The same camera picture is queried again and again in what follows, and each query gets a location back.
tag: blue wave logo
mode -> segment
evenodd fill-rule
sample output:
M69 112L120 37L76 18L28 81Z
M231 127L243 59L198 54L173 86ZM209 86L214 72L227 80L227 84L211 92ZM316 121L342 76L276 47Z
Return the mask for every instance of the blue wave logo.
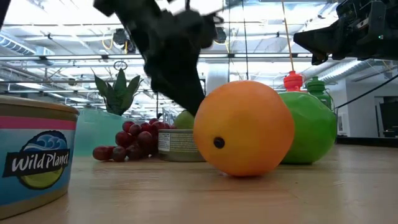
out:
M45 131L19 152L7 153L3 177L17 177L29 189L47 189L59 180L69 158L65 136L60 131Z

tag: wooden table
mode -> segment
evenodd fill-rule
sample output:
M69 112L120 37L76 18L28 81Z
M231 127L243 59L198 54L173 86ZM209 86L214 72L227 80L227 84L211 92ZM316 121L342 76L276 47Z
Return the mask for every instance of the wooden table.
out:
M336 146L313 166L253 179L223 176L207 163L75 158L68 195L0 223L32 222L397 223L398 150Z

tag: pink stripe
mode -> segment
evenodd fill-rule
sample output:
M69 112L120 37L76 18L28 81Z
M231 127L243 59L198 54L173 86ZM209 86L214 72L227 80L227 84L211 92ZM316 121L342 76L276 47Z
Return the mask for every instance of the pink stripe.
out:
M76 122L58 119L0 116L0 129L76 130Z

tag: orange fruit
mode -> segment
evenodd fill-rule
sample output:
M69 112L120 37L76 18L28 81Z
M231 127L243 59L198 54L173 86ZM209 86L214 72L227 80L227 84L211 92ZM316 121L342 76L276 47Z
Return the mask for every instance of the orange fruit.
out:
M193 137L207 162L233 176L262 175L287 154L293 117L272 88L236 81L212 91L195 116Z

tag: green plastic bottle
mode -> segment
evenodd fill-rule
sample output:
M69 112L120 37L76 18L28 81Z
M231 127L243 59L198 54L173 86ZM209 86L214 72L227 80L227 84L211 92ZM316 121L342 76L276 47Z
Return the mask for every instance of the green plastic bottle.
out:
M307 91L331 109L331 97L326 92L324 81L319 80L318 77L313 77L312 80L307 83Z

